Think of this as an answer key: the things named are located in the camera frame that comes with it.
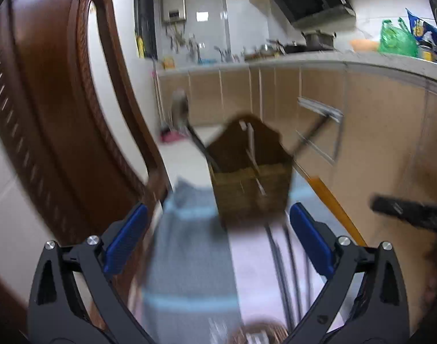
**tiled floor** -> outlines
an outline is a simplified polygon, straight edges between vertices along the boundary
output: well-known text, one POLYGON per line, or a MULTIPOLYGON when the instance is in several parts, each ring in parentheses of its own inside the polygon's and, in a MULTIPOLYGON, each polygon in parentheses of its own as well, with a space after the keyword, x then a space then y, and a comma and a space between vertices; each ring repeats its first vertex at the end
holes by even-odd
MULTIPOLYGON (((201 127, 197 133, 207 145, 221 131, 220 126, 201 127)), ((209 169, 204 156, 189 140, 178 141, 170 144, 158 144, 167 174, 172 186, 179 178, 185 179, 195 186, 211 186, 209 169)))

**water heater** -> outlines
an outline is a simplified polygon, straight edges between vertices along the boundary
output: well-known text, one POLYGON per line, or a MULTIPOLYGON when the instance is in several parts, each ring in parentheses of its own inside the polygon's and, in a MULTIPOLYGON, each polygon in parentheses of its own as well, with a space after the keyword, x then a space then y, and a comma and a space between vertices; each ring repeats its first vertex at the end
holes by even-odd
POLYGON ((162 20, 165 24, 187 19, 185 0, 162 0, 162 20))

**green plastic bag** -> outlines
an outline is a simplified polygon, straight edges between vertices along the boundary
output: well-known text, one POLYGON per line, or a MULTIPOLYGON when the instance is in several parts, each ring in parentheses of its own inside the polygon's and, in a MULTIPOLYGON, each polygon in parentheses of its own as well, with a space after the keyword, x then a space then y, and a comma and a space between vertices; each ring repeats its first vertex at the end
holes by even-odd
POLYGON ((392 21, 383 20, 381 43, 378 52, 393 53, 417 57, 417 42, 402 18, 398 19, 400 28, 392 25, 392 21))

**metal screw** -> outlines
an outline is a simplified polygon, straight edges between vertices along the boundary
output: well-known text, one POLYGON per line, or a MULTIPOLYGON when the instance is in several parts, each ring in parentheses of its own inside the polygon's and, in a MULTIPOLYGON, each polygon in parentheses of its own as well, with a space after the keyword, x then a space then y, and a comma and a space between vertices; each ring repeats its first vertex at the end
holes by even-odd
POLYGON ((351 244, 351 240, 346 236, 341 236, 338 238, 338 242, 342 246, 348 246, 351 244))
POLYGON ((399 206, 397 203, 394 203, 394 204, 392 205, 392 207, 395 209, 395 211, 396 211, 399 215, 402 215, 402 213, 403 213, 403 209, 401 209, 401 206, 399 206))
POLYGON ((391 242, 383 242, 382 246, 383 246, 383 248, 386 251, 390 251, 392 249, 392 243, 391 242))
POLYGON ((317 316, 317 322, 319 322, 321 325, 326 324, 328 320, 329 320, 328 316, 324 316, 324 315, 317 316))
POLYGON ((91 235, 86 239, 86 243, 90 246, 95 246, 97 243, 99 243, 100 239, 97 235, 91 235))
POLYGON ((56 242, 54 240, 49 240, 45 243, 45 248, 49 251, 56 247, 56 242))

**blue gripper pad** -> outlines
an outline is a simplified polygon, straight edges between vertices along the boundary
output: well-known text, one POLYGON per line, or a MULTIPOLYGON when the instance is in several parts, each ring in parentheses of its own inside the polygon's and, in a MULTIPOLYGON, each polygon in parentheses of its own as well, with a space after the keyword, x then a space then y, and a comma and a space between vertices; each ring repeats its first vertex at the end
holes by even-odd
POLYGON ((290 224, 317 273, 330 279, 335 273, 335 255, 301 203, 290 209, 290 224))
POLYGON ((140 204, 128 215, 125 224, 107 247, 104 264, 106 275, 116 275, 123 271, 147 225, 148 210, 140 204))

